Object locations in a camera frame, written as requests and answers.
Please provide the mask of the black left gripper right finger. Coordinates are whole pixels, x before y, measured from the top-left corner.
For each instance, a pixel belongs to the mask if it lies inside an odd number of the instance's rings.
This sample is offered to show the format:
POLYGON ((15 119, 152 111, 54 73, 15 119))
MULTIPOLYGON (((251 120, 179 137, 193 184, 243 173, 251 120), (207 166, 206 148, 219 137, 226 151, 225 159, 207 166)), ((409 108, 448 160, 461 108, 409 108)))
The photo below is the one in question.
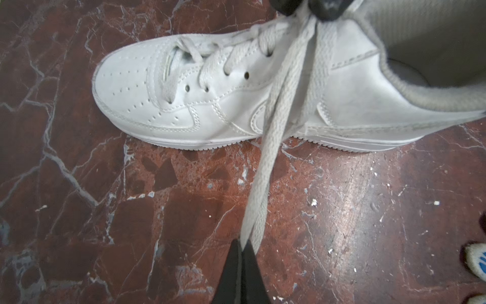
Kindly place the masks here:
POLYGON ((242 251, 241 303, 271 304, 251 242, 242 251))

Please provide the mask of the blue dotted knit glove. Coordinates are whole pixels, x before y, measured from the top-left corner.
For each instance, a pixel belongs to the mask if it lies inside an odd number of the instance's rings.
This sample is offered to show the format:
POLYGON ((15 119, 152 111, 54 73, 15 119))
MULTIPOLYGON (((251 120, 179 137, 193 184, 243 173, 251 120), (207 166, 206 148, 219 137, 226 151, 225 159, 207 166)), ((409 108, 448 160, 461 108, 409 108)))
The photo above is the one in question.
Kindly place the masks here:
POLYGON ((469 270, 485 282, 485 243, 470 244, 464 252, 469 270))

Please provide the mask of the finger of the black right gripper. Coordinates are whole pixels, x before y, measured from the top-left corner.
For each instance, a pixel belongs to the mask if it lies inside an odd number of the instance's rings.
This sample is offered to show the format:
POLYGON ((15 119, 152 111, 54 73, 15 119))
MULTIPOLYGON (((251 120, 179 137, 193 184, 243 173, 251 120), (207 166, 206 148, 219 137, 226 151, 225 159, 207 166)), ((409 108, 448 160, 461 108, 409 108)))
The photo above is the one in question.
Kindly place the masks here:
POLYGON ((353 3, 353 0, 309 0, 308 7, 312 14, 321 21, 334 21, 353 3))
POLYGON ((285 16, 292 15, 301 3, 302 0, 270 0, 272 8, 285 16))

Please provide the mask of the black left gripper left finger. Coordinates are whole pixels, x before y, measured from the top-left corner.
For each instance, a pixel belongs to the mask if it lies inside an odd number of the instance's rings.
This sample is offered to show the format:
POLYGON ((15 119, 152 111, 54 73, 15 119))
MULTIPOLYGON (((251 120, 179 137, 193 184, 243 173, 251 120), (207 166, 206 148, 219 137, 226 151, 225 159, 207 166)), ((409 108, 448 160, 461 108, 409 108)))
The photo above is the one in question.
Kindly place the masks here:
POLYGON ((240 241, 234 239, 211 304, 240 304, 241 286, 242 248, 240 241))

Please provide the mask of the white leather sneaker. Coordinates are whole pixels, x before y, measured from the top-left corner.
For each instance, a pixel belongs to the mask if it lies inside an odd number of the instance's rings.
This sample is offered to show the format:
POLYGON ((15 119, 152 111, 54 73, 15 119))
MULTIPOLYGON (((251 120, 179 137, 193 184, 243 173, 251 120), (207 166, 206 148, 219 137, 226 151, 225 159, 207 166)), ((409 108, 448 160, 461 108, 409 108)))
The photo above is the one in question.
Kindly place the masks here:
POLYGON ((287 135, 385 151, 485 116, 484 1, 354 1, 336 21, 295 14, 228 34, 118 49, 92 94, 121 131, 204 150, 259 138, 270 99, 287 135))

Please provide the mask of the grey-white shoelace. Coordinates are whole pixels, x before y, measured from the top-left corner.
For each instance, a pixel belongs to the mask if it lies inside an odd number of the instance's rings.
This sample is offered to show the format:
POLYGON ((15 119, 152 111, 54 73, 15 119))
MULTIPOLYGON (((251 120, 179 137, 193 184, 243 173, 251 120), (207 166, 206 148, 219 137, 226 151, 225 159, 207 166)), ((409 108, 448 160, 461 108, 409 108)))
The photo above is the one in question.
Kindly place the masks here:
MULTIPOLYGON (((245 247, 248 242, 259 249, 265 231, 267 219, 268 192, 270 176, 277 158, 278 149, 283 140, 300 129, 314 112, 317 101, 307 97, 302 104, 297 119, 290 121, 292 104, 297 92, 297 86, 305 63, 308 44, 312 38, 324 46, 316 47, 314 71, 317 78, 327 81, 329 66, 337 43, 337 21, 321 21, 316 18, 304 1, 296 10, 297 21, 292 26, 297 29, 297 36, 292 41, 283 62, 280 65, 265 105, 263 126, 262 154, 259 169, 256 173, 253 187, 246 207, 240 230, 240 245, 245 247)), ((247 53, 246 48, 251 42, 257 42, 264 55, 272 55, 281 37, 281 31, 286 29, 283 23, 274 22, 268 29, 260 31, 259 27, 242 32, 227 41, 213 42, 205 48, 197 47, 188 35, 175 37, 177 48, 189 53, 192 59, 202 65, 200 84, 205 83, 208 72, 216 65, 218 55, 226 48, 233 48, 229 55, 225 72, 230 72, 238 60, 247 53)))

